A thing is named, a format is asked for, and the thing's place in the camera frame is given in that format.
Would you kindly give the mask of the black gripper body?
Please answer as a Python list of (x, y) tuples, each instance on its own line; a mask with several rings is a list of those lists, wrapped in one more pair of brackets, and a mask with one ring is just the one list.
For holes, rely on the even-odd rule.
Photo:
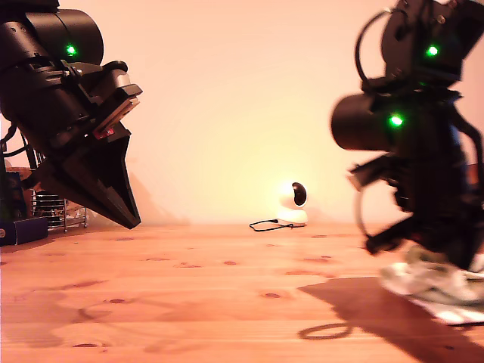
[[(79, 66), (15, 66), (1, 73), (2, 114), (45, 160), (55, 162), (94, 151), (106, 139), (130, 136), (120, 120), (138, 104), (141, 93), (124, 66), (91, 73)], [(23, 180), (26, 188), (41, 185), (39, 167)]]

